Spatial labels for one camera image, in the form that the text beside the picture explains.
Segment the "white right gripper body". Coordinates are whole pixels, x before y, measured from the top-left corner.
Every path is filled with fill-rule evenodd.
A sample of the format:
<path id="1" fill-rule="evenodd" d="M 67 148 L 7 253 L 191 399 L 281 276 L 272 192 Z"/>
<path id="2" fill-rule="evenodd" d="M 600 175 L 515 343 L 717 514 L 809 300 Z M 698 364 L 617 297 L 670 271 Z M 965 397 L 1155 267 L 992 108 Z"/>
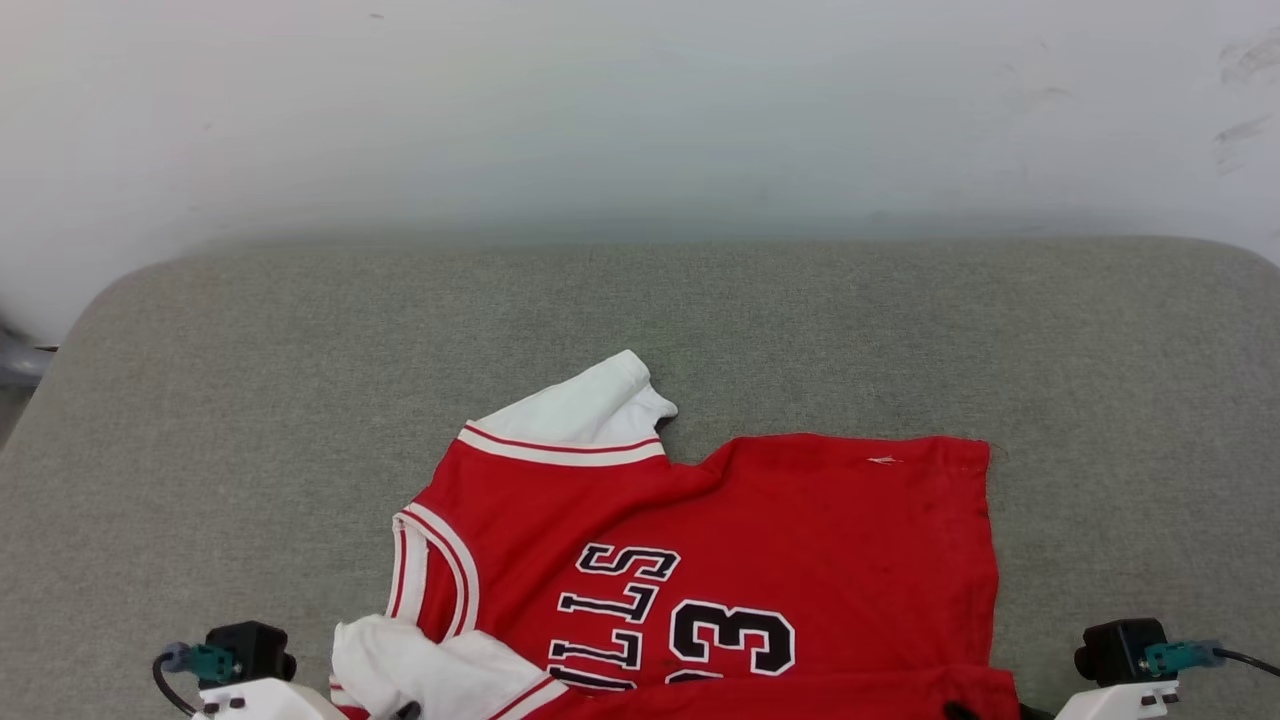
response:
<path id="1" fill-rule="evenodd" d="M 1126 683 L 1073 694 L 1056 720 L 1165 719 L 1180 701 L 1180 682 Z"/>

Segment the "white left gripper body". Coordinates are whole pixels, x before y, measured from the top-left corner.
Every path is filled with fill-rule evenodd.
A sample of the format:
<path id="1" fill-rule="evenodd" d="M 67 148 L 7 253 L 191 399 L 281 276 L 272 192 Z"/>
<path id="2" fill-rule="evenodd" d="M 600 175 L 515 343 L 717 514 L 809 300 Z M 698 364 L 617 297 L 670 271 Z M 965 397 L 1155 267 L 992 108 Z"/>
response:
<path id="1" fill-rule="evenodd" d="M 200 692 L 192 719 L 335 719 L 346 715 L 314 689 L 274 678 Z"/>

